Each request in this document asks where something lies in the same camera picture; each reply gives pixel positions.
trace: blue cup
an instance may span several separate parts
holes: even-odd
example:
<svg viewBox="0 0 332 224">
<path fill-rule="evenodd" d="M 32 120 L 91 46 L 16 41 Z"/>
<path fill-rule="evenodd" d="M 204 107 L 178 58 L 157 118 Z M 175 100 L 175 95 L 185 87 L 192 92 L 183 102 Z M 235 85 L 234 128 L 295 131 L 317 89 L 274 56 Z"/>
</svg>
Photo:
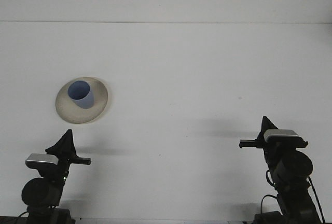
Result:
<svg viewBox="0 0 332 224">
<path fill-rule="evenodd" d="M 69 98 L 81 108 L 88 109 L 94 104 L 92 89 L 86 81 L 78 80 L 72 83 L 67 93 Z"/>
</svg>

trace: black cable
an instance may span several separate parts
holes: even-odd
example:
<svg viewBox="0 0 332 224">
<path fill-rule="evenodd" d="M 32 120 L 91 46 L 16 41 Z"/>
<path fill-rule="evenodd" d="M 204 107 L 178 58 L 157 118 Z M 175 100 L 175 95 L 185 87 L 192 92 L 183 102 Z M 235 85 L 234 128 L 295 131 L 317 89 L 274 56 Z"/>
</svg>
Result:
<svg viewBox="0 0 332 224">
<path fill-rule="evenodd" d="M 269 170 L 266 171 L 265 173 L 265 178 L 266 178 L 266 181 L 268 181 L 269 185 L 271 185 L 273 188 L 275 188 L 273 182 L 271 182 L 270 178 L 269 178 Z"/>
<path fill-rule="evenodd" d="M 260 214 L 261 214 L 262 217 L 264 217 L 264 216 L 263 216 L 263 201 L 264 201 L 264 199 L 265 199 L 266 197 L 271 197 L 271 198 L 276 199 L 276 197 L 275 197 L 274 195 L 271 195 L 271 194 L 266 194 L 266 195 L 262 198 L 262 200 L 261 200 L 261 202 L 260 202 Z"/>
<path fill-rule="evenodd" d="M 10 219 L 10 220 L 2 221 L 1 224 L 2 224 L 2 223 L 6 223 L 6 222 L 10 222 L 10 221 L 13 221 L 13 220 L 17 219 L 16 222 L 14 223 L 14 224 L 16 224 L 17 221 L 18 221 L 18 219 L 19 219 L 22 215 L 24 215 L 24 214 L 26 214 L 26 213 L 28 213 L 28 212 L 25 211 L 25 212 L 23 212 L 22 214 L 20 214 L 20 215 L 17 216 L 17 217 L 14 217 L 14 218 L 12 218 L 12 219 Z"/>
<path fill-rule="evenodd" d="M 26 214 L 26 213 L 28 213 L 28 212 L 26 211 L 26 212 L 20 214 L 20 215 L 17 217 L 17 219 L 16 219 L 16 221 L 14 222 L 14 224 L 17 224 L 17 222 L 19 221 L 20 217 L 21 217 L 22 215 Z"/>
<path fill-rule="evenodd" d="M 322 221 L 323 221 L 323 223 L 325 223 L 325 218 L 324 218 L 324 215 L 323 215 L 322 207 L 321 207 L 320 201 L 318 200 L 318 196 L 317 196 L 317 193 L 316 193 L 315 187 L 314 187 L 314 185 L 313 185 L 313 182 L 312 182 L 311 178 L 308 177 L 308 179 L 309 179 L 309 182 L 310 182 L 310 184 L 311 184 L 311 187 L 312 187 L 313 193 L 315 194 L 315 197 L 316 197 L 316 200 L 317 200 L 317 205 L 318 205 L 318 208 L 320 209 L 320 212 L 321 212 Z"/>
</svg>

